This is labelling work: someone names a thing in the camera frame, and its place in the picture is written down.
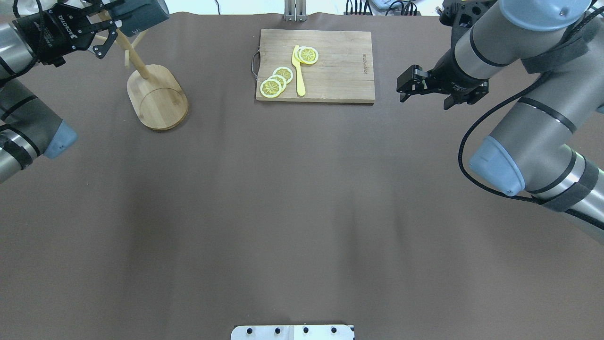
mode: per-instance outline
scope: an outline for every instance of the wooden base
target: wooden base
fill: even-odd
[[[168,130],[188,113],[188,100],[172,73],[161,65],[146,65],[149,78],[134,71],[127,90],[138,119],[152,130]]]

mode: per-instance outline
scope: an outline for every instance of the velcro strap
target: velcro strap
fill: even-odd
[[[13,142],[12,139],[0,134],[0,148],[8,152],[21,165],[21,170],[33,163],[30,153],[25,148]]]
[[[547,209],[556,212],[565,212],[572,206],[582,201],[596,187],[600,170],[594,162],[585,158],[585,170],[579,181],[570,186],[566,191],[551,200],[541,204]]]
[[[596,23],[596,21],[593,24],[590,22],[574,39],[564,44],[554,46],[551,50],[538,56],[523,59],[524,68],[530,74],[543,73],[589,52],[590,49],[587,47],[587,43],[594,39],[600,27]]]

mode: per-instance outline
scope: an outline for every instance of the metal plate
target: metal plate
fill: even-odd
[[[352,325],[237,326],[231,340],[354,340]]]

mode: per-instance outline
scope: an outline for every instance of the wooden dowel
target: wooden dowel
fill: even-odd
[[[141,40],[143,40],[143,38],[145,37],[145,34],[147,34],[147,30],[142,31],[138,34],[136,38],[134,38],[134,41],[132,42],[133,48],[137,47],[138,43],[141,42]]]
[[[111,20],[111,17],[107,14],[106,11],[99,13],[98,16],[101,17],[102,20]],[[120,30],[117,30],[117,38],[115,41],[121,48],[124,49],[124,51],[129,51],[130,61],[132,61],[134,67],[137,68],[138,72],[140,73],[143,79],[148,79],[149,71],[147,70],[145,63],[139,57],[138,53],[134,50],[134,48],[130,44],[130,41],[128,41],[128,38]]]

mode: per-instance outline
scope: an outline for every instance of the wooden cutting board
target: wooden cutting board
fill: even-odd
[[[313,65],[302,64],[306,95],[296,92],[292,52],[296,45],[319,52]],[[294,79],[276,98],[260,94],[260,84],[280,66],[294,72]],[[282,102],[375,103],[371,32],[268,30],[260,33],[260,69],[256,99]]]

